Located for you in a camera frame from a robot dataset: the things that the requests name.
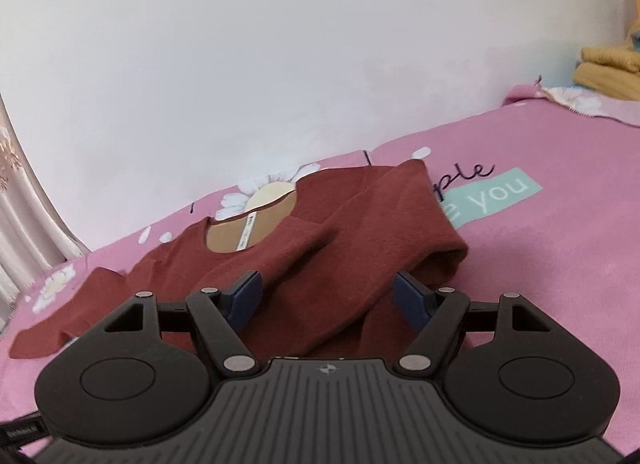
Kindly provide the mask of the dark red knit sweater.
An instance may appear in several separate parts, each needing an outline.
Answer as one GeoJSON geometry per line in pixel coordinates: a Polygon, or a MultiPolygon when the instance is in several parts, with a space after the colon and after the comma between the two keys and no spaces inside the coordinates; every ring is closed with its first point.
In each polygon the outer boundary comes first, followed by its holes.
{"type": "Polygon", "coordinates": [[[468,252],[421,161],[313,173],[257,216],[274,227],[260,230],[245,249],[214,243],[218,234],[241,231],[241,219],[203,219],[128,273],[93,270],[64,306],[15,336],[10,357],[55,354],[138,291],[180,301],[204,287],[226,289],[256,271],[262,300],[241,337],[257,359],[393,361],[414,336],[393,301],[396,273],[442,286],[468,252]]]}

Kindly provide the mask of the mustard yellow folded clothes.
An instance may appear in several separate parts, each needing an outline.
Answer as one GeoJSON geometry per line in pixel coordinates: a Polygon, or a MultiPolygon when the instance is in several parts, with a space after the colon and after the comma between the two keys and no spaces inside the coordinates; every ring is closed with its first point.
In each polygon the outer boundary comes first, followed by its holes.
{"type": "Polygon", "coordinates": [[[621,46],[585,46],[573,81],[610,98],[639,100],[639,22],[621,46]]]}

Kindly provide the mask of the pink floral bed sheet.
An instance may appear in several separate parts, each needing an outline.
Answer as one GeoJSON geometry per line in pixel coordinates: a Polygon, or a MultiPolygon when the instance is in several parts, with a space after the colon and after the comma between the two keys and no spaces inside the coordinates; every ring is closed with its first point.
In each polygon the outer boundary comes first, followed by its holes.
{"type": "Polygon", "coordinates": [[[419,159],[469,254],[454,287],[475,300],[518,291],[613,366],[622,398],[608,440],[639,443],[639,127],[582,116],[519,86],[503,106],[352,153],[235,185],[45,276],[1,342],[61,308],[97,268],[131,269],[205,218],[248,213],[313,173],[419,159]]]}

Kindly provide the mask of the beige satin curtain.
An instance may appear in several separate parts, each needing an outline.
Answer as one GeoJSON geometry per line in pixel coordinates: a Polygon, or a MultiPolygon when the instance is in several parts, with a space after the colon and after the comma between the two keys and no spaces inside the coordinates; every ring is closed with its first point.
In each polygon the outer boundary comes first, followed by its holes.
{"type": "Polygon", "coordinates": [[[1,326],[39,276],[88,254],[47,197],[1,111],[1,326]]]}

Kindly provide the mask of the light floral pillow cloth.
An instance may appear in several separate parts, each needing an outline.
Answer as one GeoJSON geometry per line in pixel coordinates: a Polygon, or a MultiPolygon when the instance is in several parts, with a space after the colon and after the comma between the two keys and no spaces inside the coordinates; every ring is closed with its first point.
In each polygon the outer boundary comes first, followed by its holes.
{"type": "Polygon", "coordinates": [[[582,86],[541,88],[540,95],[582,116],[608,118],[624,125],[640,126],[640,102],[609,98],[582,86]]]}

